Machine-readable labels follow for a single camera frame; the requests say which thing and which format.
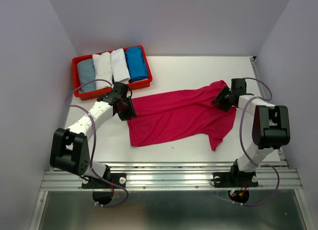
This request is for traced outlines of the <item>red plastic tray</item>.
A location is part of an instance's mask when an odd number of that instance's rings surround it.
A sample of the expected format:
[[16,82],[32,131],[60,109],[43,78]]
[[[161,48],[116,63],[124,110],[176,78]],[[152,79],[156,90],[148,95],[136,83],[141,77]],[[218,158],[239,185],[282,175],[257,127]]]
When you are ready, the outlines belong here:
[[[144,50],[144,47],[142,45],[137,45],[137,47],[141,48],[144,63],[147,67],[147,71],[148,71],[149,76],[147,79],[139,80],[136,82],[130,82],[128,84],[128,86],[130,87],[131,90],[149,87],[151,85],[152,80],[153,80],[153,76],[152,76],[152,73],[151,73],[151,70],[150,70],[150,67],[148,64],[148,60],[147,60],[147,56],[146,56],[146,52]],[[75,57],[72,59],[73,89],[80,87],[80,79],[79,79],[79,75],[78,75],[77,64],[81,61],[84,61],[84,60],[87,60],[90,58],[92,58],[92,54],[79,56],[79,57]],[[82,101],[85,101],[85,100],[90,100],[90,99],[97,99],[102,94],[109,93],[111,90],[112,90],[111,87],[107,87],[107,88],[92,91],[92,92],[85,92],[85,93],[80,93],[80,91],[77,90],[74,93],[74,96],[80,98]]]

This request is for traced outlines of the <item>pink t-shirt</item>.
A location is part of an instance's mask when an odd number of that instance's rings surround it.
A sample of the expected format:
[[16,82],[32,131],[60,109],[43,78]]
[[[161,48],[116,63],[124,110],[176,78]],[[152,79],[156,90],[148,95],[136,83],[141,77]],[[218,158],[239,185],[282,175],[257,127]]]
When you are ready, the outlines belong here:
[[220,80],[199,89],[134,98],[137,116],[128,121],[131,146],[143,147],[205,134],[211,150],[215,151],[233,128],[236,117],[235,107],[223,111],[213,103],[226,86]]

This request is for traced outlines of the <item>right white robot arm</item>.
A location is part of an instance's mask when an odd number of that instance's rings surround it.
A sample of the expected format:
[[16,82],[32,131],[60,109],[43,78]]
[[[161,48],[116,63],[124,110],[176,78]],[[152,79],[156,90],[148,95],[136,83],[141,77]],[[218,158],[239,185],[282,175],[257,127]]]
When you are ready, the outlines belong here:
[[[212,101],[224,111],[229,111],[231,107],[242,110],[239,141],[243,155],[234,162],[234,170],[229,172],[229,181],[233,185],[241,185],[245,182],[246,173],[256,171],[269,154],[286,146],[291,138],[288,107],[271,104],[271,91],[269,91],[269,99],[248,93],[247,79],[246,77],[233,78],[231,87],[224,87]],[[246,113],[253,116],[252,142],[247,149],[242,140],[243,121]]]

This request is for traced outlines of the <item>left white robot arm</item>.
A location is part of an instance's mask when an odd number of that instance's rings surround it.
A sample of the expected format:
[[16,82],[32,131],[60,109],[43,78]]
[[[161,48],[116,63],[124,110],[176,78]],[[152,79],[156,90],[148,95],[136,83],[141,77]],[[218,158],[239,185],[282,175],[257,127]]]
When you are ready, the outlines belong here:
[[110,168],[93,160],[95,150],[89,150],[88,142],[93,138],[93,148],[96,148],[98,128],[113,116],[117,115],[122,121],[137,116],[128,92],[132,92],[128,85],[116,82],[90,110],[72,105],[83,110],[85,115],[66,129],[58,128],[54,132],[50,166],[80,177],[93,177],[99,187],[106,187],[110,183]]

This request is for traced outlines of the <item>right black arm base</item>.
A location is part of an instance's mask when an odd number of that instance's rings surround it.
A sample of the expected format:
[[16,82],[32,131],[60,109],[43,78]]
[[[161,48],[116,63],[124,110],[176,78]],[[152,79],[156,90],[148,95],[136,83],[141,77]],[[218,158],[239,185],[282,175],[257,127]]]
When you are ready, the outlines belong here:
[[228,172],[213,172],[212,176],[210,184],[216,188],[258,187],[256,173],[239,171],[236,165],[233,165]]

